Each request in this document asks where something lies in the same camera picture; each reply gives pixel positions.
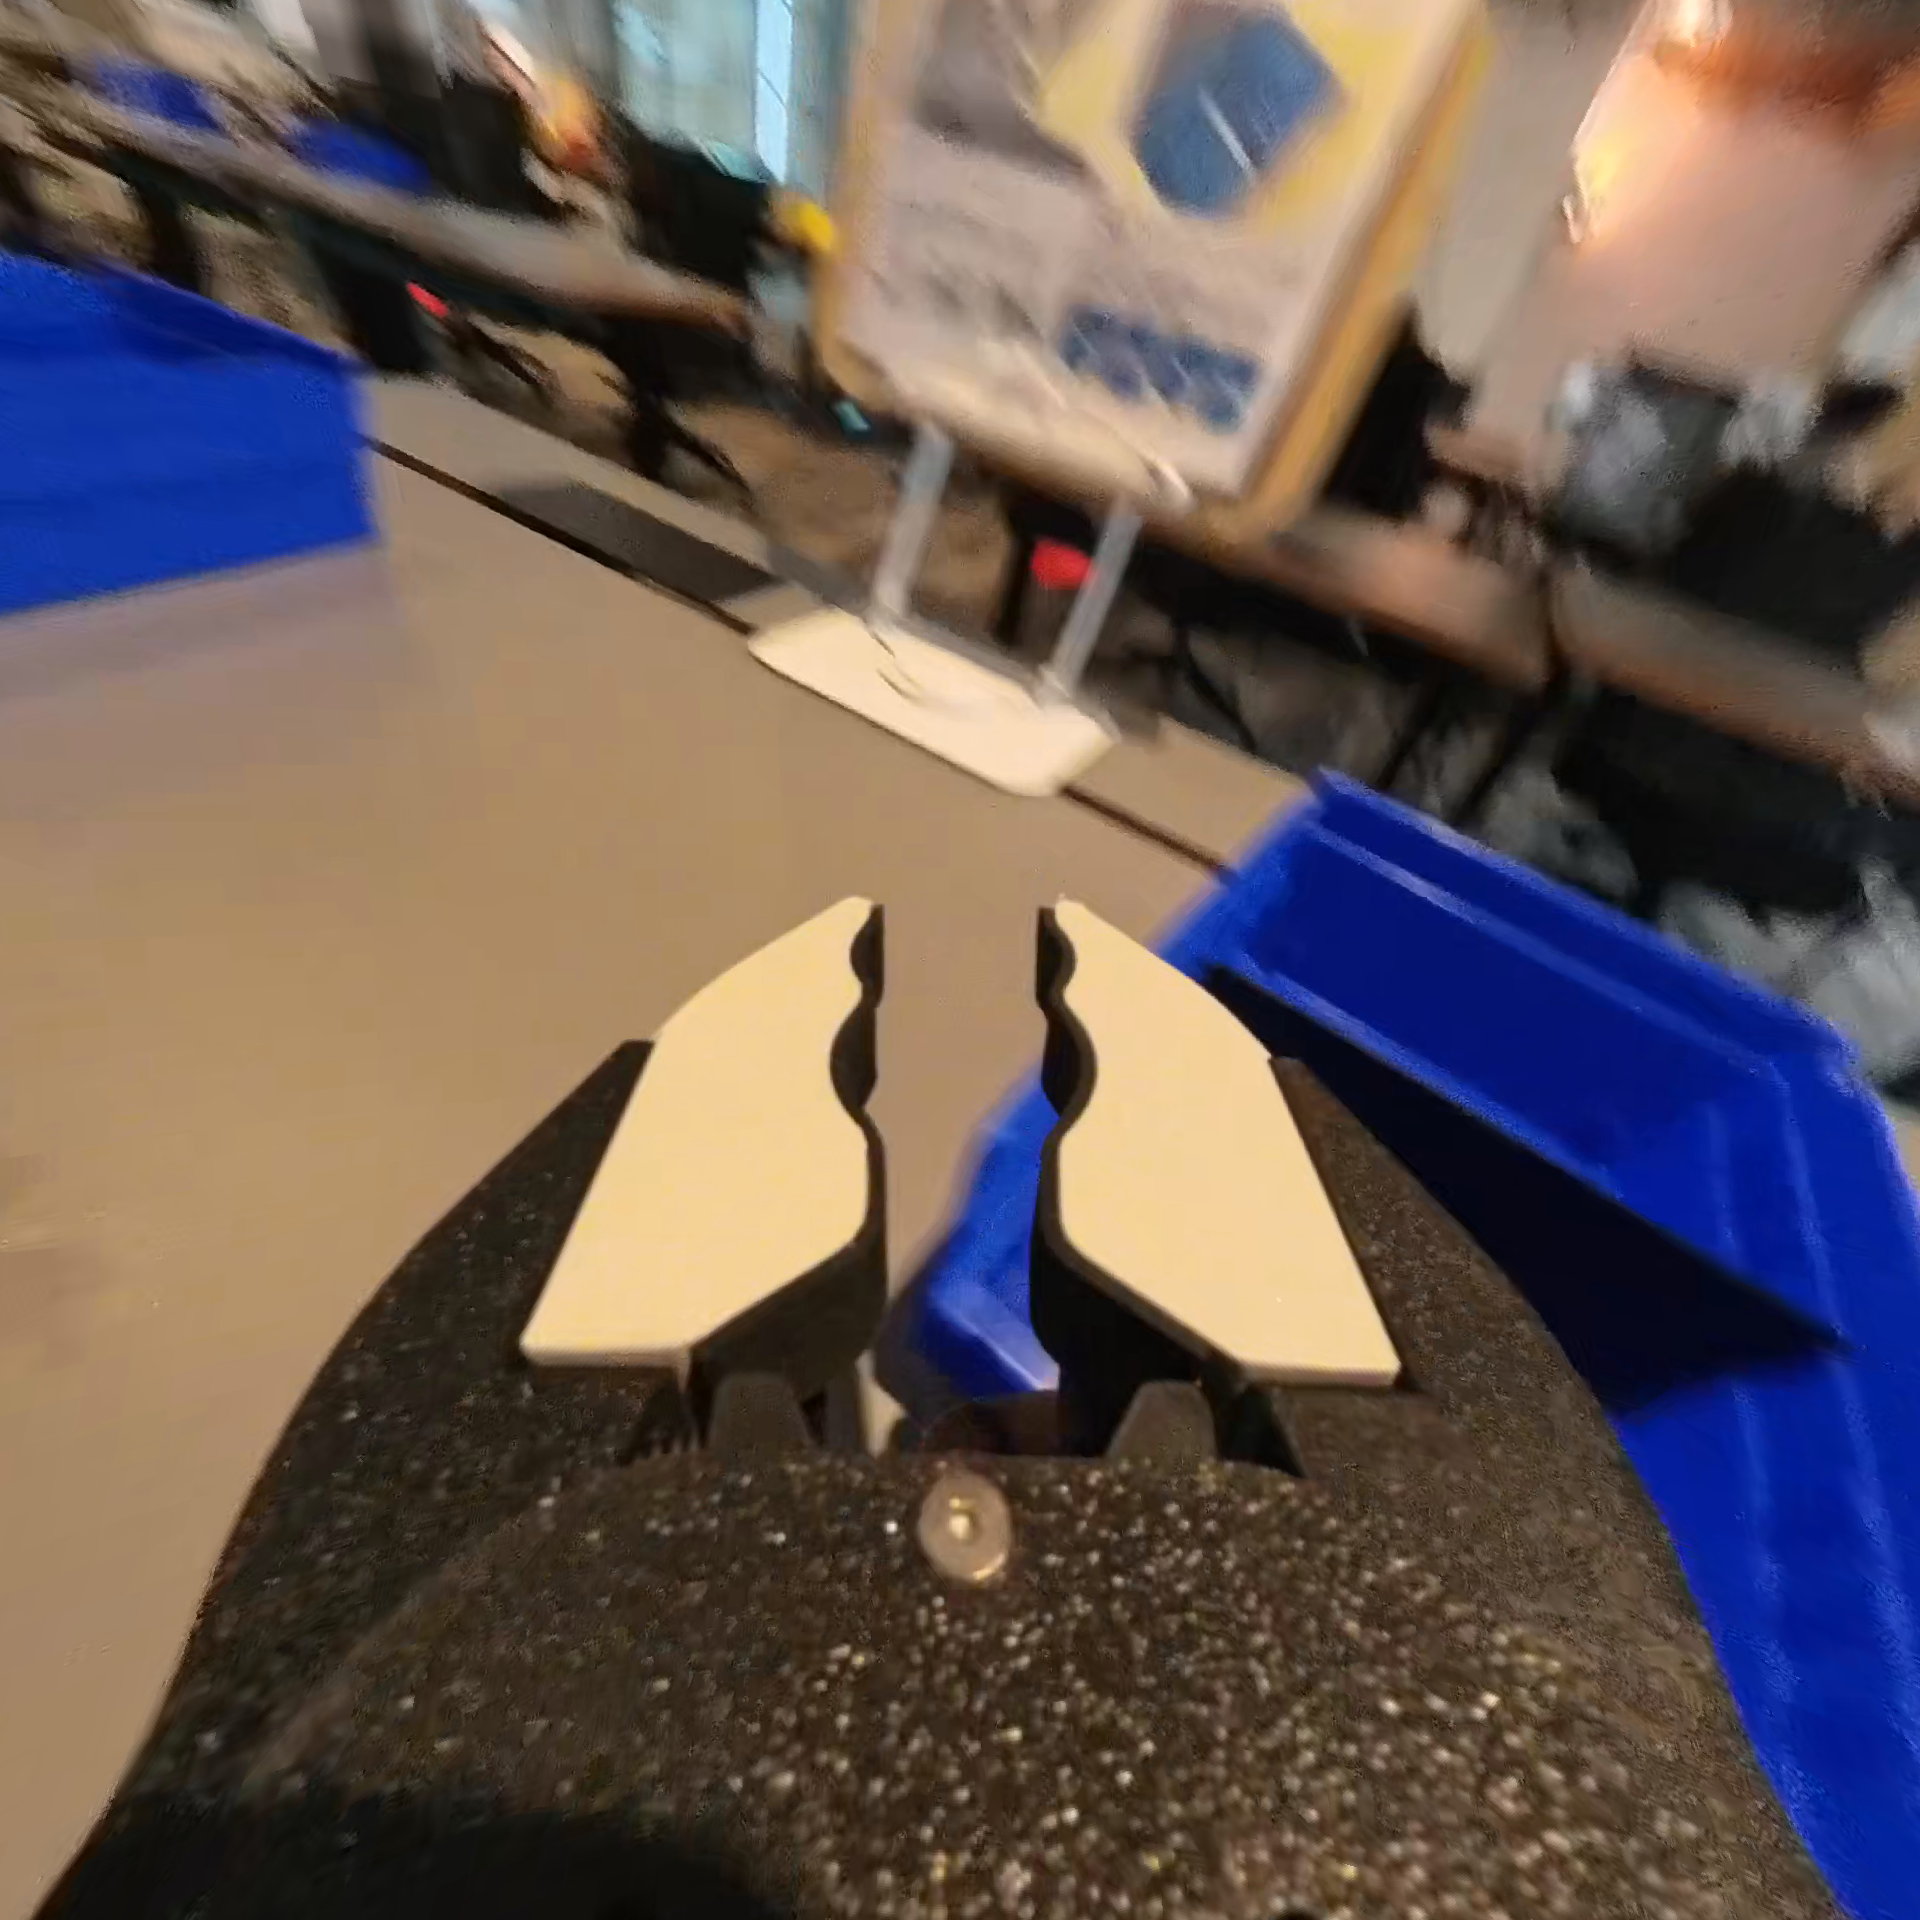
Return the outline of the printed poster sheet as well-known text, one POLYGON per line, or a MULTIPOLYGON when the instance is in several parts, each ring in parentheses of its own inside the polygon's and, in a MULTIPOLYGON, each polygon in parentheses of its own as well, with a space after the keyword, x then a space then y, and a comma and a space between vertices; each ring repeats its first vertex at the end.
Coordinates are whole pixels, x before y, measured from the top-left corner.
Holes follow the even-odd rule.
POLYGON ((1254 522, 1400 322, 1486 5, 861 5, 815 346, 1095 503, 1254 522))

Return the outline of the blue plastic storage bin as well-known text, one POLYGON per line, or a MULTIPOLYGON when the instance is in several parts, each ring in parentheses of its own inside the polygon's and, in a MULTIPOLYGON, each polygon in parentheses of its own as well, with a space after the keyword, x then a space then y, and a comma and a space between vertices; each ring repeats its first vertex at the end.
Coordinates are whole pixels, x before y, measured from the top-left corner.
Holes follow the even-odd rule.
POLYGON ((1916 1915, 1916 1202, 1822 1022, 1325 779, 1167 943, 1278 1063, 1387 1389, 1198 1361, 1038 1251, 1038 1066, 903 1294, 1027 1457, 1013 1677, 900 1906, 1916 1915))
POLYGON ((360 367, 117 268, 1 257, 1 613, 377 535, 360 367))

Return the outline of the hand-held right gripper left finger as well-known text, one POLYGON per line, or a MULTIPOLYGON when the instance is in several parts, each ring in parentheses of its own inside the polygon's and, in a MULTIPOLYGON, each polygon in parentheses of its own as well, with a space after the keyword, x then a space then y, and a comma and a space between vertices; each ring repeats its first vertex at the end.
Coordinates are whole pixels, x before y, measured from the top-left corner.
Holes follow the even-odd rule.
POLYGON ((528 1363, 691 1375, 883 1225, 879 942, 879 907, 848 897, 657 1026, 519 1333, 528 1363))

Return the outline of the wooden desk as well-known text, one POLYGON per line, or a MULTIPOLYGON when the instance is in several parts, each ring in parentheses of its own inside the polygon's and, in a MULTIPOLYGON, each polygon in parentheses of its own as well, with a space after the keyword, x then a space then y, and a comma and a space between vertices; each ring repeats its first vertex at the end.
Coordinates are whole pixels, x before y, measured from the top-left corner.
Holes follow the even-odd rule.
POLYGON ((1783 635, 1561 566, 1539 582, 1400 524, 1311 509, 1288 529, 1232 538, 1200 514, 1152 516, 1150 538, 1237 580, 1281 590, 1417 643, 1478 679, 1542 693, 1553 668, 1801 761, 1864 795, 1916 810, 1916 747, 1869 689, 1783 635))

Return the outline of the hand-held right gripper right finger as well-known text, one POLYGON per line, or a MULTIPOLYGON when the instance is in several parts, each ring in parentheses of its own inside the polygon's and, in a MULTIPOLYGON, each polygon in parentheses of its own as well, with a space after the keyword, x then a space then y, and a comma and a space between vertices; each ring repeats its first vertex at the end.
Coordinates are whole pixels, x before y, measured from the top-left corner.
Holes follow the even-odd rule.
POLYGON ((1262 1042, 1095 910, 1040 918, 1065 1042, 1038 1251, 1198 1361, 1387 1389, 1400 1355, 1262 1042))

